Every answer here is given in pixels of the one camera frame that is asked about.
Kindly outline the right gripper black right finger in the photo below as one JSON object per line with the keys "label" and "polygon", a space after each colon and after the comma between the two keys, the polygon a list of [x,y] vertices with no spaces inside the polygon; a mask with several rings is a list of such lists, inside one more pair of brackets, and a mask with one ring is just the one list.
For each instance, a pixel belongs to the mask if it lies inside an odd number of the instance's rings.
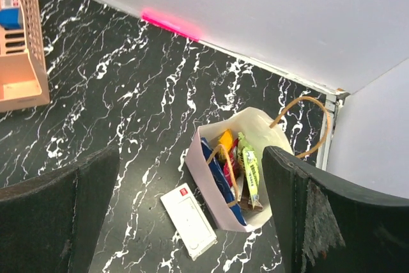
{"label": "right gripper black right finger", "polygon": [[408,200],[359,186],[276,146],[263,174],[286,272],[407,272]]}

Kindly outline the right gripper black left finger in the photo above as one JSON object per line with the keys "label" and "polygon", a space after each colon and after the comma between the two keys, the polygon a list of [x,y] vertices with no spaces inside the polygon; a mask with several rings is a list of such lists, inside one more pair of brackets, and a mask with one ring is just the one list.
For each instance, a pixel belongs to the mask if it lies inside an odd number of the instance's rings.
{"label": "right gripper black left finger", "polygon": [[120,170],[110,146],[1,189],[1,272],[88,272]]}

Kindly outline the purple brown M&M's packet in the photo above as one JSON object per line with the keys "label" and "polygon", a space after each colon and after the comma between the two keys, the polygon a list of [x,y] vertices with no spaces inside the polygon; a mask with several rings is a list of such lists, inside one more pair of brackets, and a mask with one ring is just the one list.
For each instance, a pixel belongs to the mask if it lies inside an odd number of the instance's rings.
{"label": "purple brown M&M's packet", "polygon": [[256,212],[261,212],[263,206],[256,200],[255,203],[252,202],[249,187],[247,184],[247,179],[244,175],[240,176],[237,180],[237,186],[239,188],[239,200],[238,204],[242,210],[252,210]]}

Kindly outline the green snack packet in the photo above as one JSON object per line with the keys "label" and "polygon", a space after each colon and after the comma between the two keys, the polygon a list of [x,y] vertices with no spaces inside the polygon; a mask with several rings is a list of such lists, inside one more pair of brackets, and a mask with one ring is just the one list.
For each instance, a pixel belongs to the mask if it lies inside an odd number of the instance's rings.
{"label": "green snack packet", "polygon": [[256,153],[242,132],[238,133],[238,160],[244,170],[251,200],[259,201],[259,168]]}

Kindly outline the blue Burts chips bag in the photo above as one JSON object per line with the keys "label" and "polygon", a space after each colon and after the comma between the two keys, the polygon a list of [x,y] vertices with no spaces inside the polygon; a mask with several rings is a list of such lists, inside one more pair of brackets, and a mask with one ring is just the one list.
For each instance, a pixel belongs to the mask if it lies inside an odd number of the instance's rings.
{"label": "blue Burts chips bag", "polygon": [[233,189],[233,185],[229,183],[229,178],[231,174],[229,172],[227,162],[219,162],[218,158],[219,158],[219,154],[216,153],[210,159],[210,162],[208,163],[213,179],[215,180],[215,184],[217,188],[219,189],[221,195],[224,198],[224,201],[226,203],[226,208],[228,208],[233,213],[233,215],[235,216],[235,219],[241,225],[245,226],[246,222],[243,218],[240,206],[237,203],[235,203],[232,206],[229,206],[230,202],[236,200],[235,195],[234,195],[235,192]]}

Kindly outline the yellow snack bar packet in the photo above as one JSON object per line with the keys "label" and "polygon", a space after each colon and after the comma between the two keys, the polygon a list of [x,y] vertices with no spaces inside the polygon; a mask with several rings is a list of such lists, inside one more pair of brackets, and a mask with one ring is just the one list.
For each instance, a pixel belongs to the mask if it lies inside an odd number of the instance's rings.
{"label": "yellow snack bar packet", "polygon": [[230,153],[233,147],[233,141],[234,141],[233,133],[230,129],[225,130],[222,133],[222,135],[219,137],[218,144],[222,145],[225,148],[225,150],[223,150],[222,148],[218,150],[218,155],[219,155],[218,160],[219,161],[221,162],[226,161],[227,154]]}

